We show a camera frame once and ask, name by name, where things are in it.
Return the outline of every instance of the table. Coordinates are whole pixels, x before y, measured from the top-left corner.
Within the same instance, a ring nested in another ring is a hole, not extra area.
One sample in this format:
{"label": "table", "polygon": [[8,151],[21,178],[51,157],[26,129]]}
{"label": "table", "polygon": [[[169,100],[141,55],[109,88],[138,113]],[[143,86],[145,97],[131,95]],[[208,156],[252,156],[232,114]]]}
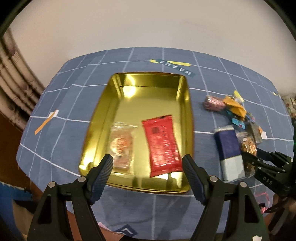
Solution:
{"label": "table", "polygon": [[[181,68],[151,61],[156,59],[181,62],[175,63]],[[264,76],[237,63],[188,50],[113,49],[67,61],[32,112],[23,132],[17,162],[42,191],[50,181],[64,184],[80,176],[78,166],[83,141],[105,85],[114,73],[136,71],[177,73],[187,77],[194,115],[194,159],[210,175],[222,178],[213,129],[228,125],[229,119],[203,109],[202,102],[208,94],[223,98],[237,90],[245,99],[245,108],[267,133],[268,139],[260,148],[293,156],[291,119],[274,85]],[[35,130],[56,109],[58,115],[35,135]],[[267,192],[272,198],[272,192],[254,178],[245,182],[254,194]],[[73,211],[71,203],[67,206]],[[161,195],[110,186],[106,186],[101,199],[92,208],[97,221],[110,230],[142,239],[189,238],[203,211],[191,191],[184,195]],[[226,202],[219,232],[224,230],[227,208]]]}

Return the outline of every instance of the white tape piece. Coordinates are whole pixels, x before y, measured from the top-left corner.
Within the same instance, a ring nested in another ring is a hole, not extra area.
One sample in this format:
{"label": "white tape piece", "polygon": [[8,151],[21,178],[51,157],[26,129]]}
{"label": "white tape piece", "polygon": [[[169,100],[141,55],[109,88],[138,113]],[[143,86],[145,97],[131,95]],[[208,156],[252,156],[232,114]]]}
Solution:
{"label": "white tape piece", "polygon": [[268,140],[266,132],[264,132],[264,131],[261,133],[261,137],[263,140]]}
{"label": "white tape piece", "polygon": [[256,235],[252,239],[253,239],[253,241],[261,241],[262,237],[259,237],[259,236]]}
{"label": "white tape piece", "polygon": [[53,117],[56,117],[58,115],[58,113],[59,113],[59,110],[56,110]]}

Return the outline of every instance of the plastic bag of snacks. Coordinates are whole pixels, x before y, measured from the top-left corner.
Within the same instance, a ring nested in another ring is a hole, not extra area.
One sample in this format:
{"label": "plastic bag of snacks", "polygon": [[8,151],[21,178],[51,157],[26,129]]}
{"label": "plastic bag of snacks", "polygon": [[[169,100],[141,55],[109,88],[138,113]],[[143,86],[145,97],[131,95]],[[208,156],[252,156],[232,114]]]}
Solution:
{"label": "plastic bag of snacks", "polygon": [[253,123],[253,122],[247,123],[246,131],[252,134],[256,146],[262,143],[262,136],[259,130],[259,126],[256,123]]}
{"label": "plastic bag of snacks", "polygon": [[222,111],[226,107],[223,99],[211,95],[206,96],[203,106],[205,109],[213,111]]}
{"label": "plastic bag of snacks", "polygon": [[182,161],[173,132],[171,115],[142,121],[150,152],[150,177],[181,172]]}
{"label": "plastic bag of snacks", "polygon": [[[241,143],[241,149],[244,152],[249,152],[257,155],[257,148],[252,135],[248,132],[237,133],[237,139]],[[248,162],[244,162],[244,172],[247,178],[255,174],[255,167]]]}
{"label": "plastic bag of snacks", "polygon": [[133,135],[136,128],[123,122],[116,122],[111,126],[109,138],[109,152],[113,157],[114,169],[129,170],[133,159]]}
{"label": "plastic bag of snacks", "polygon": [[233,126],[223,126],[214,130],[223,180],[232,182],[245,177],[240,143]]}

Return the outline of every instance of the orange tape strip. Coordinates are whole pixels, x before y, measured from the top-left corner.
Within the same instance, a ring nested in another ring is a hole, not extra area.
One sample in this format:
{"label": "orange tape strip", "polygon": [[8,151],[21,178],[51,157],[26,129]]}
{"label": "orange tape strip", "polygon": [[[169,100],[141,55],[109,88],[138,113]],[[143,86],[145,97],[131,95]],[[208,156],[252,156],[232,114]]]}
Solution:
{"label": "orange tape strip", "polygon": [[55,114],[55,112],[56,112],[57,110],[55,110],[51,115],[50,115],[50,117],[48,117],[42,124],[41,124],[41,126],[39,126],[36,130],[35,130],[35,135],[39,132],[39,131],[41,131],[42,130],[42,128],[53,118],[53,116],[54,116],[54,114]]}

